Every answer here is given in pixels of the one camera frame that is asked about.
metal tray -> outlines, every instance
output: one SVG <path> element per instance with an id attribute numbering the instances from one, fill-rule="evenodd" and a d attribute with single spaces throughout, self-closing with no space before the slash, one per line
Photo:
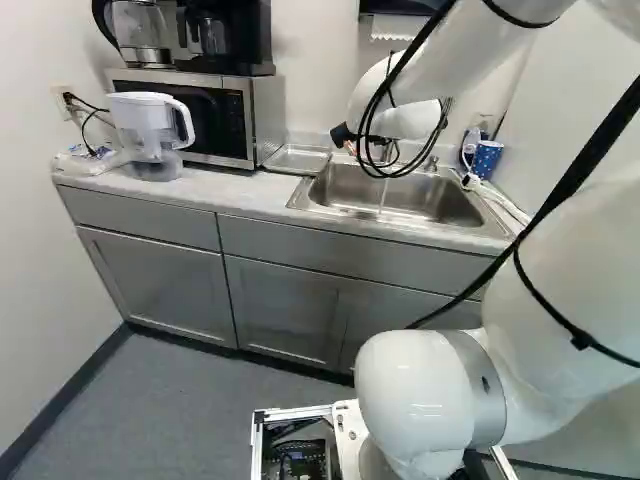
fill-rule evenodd
<path id="1" fill-rule="evenodd" d="M 263 166 L 270 172 L 315 176 L 332 155 L 330 147 L 287 144 L 265 160 Z"/>

electrical outlet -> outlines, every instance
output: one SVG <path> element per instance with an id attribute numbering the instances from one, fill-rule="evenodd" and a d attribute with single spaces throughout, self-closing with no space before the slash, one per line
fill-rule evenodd
<path id="1" fill-rule="evenodd" d="M 62 120 L 65 122 L 67 120 L 71 120 L 71 109 L 62 94 L 65 92 L 73 93 L 73 89 L 68 85 L 54 85 L 51 87 L 50 91 L 54 101 L 56 102 L 56 107 L 58 107 L 58 112 L 60 113 Z"/>

paper towel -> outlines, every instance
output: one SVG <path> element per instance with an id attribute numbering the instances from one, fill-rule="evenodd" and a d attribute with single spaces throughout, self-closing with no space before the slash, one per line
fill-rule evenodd
<path id="1" fill-rule="evenodd" d="M 371 40 L 404 40 L 410 42 L 426 22 L 426 17 L 412 15 L 374 15 L 371 26 Z"/>

blue mug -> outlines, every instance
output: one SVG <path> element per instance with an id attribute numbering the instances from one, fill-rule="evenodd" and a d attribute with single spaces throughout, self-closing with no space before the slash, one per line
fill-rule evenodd
<path id="1" fill-rule="evenodd" d="M 498 166 L 503 151 L 504 145 L 502 143 L 480 140 L 471 171 L 482 180 L 489 180 Z"/>

cabinet door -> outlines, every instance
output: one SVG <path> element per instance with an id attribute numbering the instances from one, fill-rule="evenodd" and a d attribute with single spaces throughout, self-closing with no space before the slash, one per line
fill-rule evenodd
<path id="1" fill-rule="evenodd" d="M 220 255 L 86 227 L 78 233 L 126 319 L 237 347 Z"/>
<path id="2" fill-rule="evenodd" d="M 335 369 L 345 323 L 343 280 L 226 256 L 240 348 Z"/>
<path id="3" fill-rule="evenodd" d="M 340 315 L 347 329 L 340 355 L 340 370 L 349 372 L 360 347 L 374 335 L 401 330 L 446 304 L 451 297 L 371 282 L 351 282 L 343 291 Z M 472 329 L 482 326 L 480 303 L 463 302 L 427 327 L 431 330 Z"/>

